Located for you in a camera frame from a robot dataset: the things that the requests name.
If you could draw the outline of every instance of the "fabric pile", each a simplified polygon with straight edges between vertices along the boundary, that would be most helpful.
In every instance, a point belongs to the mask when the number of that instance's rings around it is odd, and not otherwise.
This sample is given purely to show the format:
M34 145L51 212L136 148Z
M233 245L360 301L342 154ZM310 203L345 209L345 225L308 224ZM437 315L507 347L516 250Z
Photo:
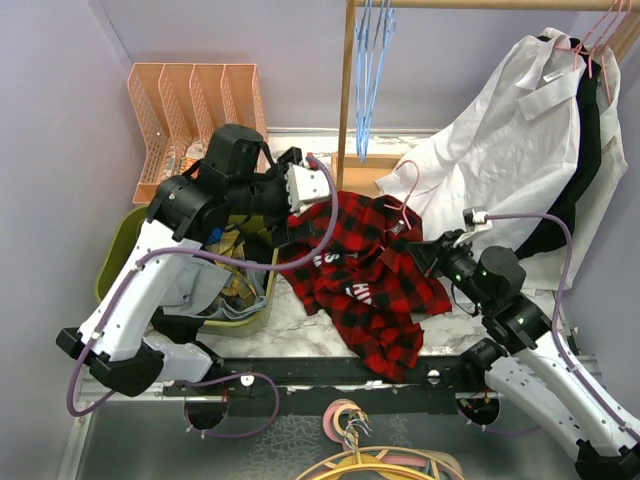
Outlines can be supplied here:
M273 248L257 234L229 229L205 247L212 253L256 263L271 263ZM265 272L192 258L160 305L165 315L237 321L267 304Z
M371 199L339 192L336 230L323 255L313 263L282 272L302 300L308 315L325 310L347 346L364 365L395 382L413 368L423 331L411 313L437 315L451 310L443 286L422 276L407 242L422 240L420 217L406 210L406 225L392 197ZM318 245L329 224L331 207L317 204L291 217L295 230L308 222L313 233L280 250L279 261L303 257Z

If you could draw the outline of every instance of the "orange plastic organizer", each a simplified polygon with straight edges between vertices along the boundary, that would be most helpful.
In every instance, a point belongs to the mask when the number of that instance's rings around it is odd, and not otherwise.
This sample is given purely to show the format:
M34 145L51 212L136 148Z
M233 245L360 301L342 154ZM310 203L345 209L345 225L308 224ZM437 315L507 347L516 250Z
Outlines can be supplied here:
M254 64L136 63L128 88L147 147L136 205L149 203L162 180L184 171L190 145L200 140L206 151L213 131L225 123L253 128L267 139ZM261 154L256 171L266 168Z

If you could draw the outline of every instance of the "screw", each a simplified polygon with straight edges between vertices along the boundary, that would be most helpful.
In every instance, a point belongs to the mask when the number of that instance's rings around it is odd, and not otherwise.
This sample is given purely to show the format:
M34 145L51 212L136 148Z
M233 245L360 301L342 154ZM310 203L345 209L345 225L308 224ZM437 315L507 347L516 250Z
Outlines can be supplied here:
M240 377L240 383L245 387L253 385L253 375L243 375Z
M429 373L427 373L427 379L431 385L437 385L440 383L440 372L437 370L429 370Z

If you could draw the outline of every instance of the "gray floor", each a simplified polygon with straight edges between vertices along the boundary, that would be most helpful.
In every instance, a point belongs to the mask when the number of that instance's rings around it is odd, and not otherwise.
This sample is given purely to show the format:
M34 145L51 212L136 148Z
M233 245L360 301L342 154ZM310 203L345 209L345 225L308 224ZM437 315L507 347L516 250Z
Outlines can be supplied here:
M238 432L264 419L234 418L221 431ZM461 463L467 480L576 479L573 464L545 433L507 438L467 427L458 416L375 415L366 445L440 450ZM496 426L518 429L531 420L503 406ZM280 417L244 440L201 440L185 433L182 405L109 403L94 414L78 480L288 480L340 447L322 432L319 417ZM346 478L381 478L376 474Z

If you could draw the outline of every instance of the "green laundry basket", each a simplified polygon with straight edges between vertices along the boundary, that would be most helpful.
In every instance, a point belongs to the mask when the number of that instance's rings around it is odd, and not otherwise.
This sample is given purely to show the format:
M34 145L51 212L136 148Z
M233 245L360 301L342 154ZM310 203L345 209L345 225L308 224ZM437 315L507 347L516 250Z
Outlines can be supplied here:
M107 253L107 258L102 264L95 284L95 295L98 302L105 297L122 267L129 258L133 247L136 245L140 226L146 218L147 206L143 205L133 209L122 220L116 231L111 247ZM241 223L245 217L231 216L230 223ZM261 217L252 217L245 225L240 227L243 233L258 233L262 238L271 243L271 234L264 230L264 222ZM271 263L276 264L278 260L278 250L274 250ZM258 332L267 324L273 306L273 287L275 285L275 272L269 272L267 280L266 297L267 303L263 310L242 320L205 320L200 328L201 333L211 333L215 335L228 335L233 337L248 337Z

